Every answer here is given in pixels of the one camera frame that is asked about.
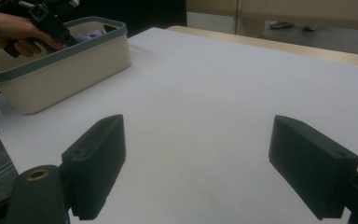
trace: purple object in basket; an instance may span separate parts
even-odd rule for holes
[[[103,35],[103,32],[101,30],[96,30],[91,33],[80,33],[74,36],[74,38],[77,40],[78,43],[91,40],[92,38],[98,37]]]

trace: white tabletop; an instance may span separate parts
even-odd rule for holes
[[[0,95],[0,139],[20,173],[61,164],[97,120],[123,114],[127,160],[92,223],[320,223],[269,163],[273,119],[358,155],[357,65],[159,29],[129,43],[131,67],[40,113]]]

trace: beige plastic basket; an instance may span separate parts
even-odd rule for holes
[[[131,64],[123,22],[98,17],[65,24],[71,35],[103,35],[47,55],[15,59],[0,49],[0,92],[23,114],[39,112]]]

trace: gray floor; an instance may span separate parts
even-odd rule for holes
[[[187,13],[188,26],[232,34],[233,20],[230,17]],[[302,31],[302,25],[290,29],[266,30],[262,38],[286,43],[332,49],[358,54],[358,31],[318,27],[315,32]],[[0,200],[9,196],[17,172],[0,142]]]

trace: shoe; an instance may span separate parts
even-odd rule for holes
[[[316,30],[316,26],[306,26],[303,31],[312,32]]]
[[[275,21],[269,25],[269,28],[273,30],[279,30],[279,29],[290,28],[290,27],[293,27],[293,24],[285,21]]]

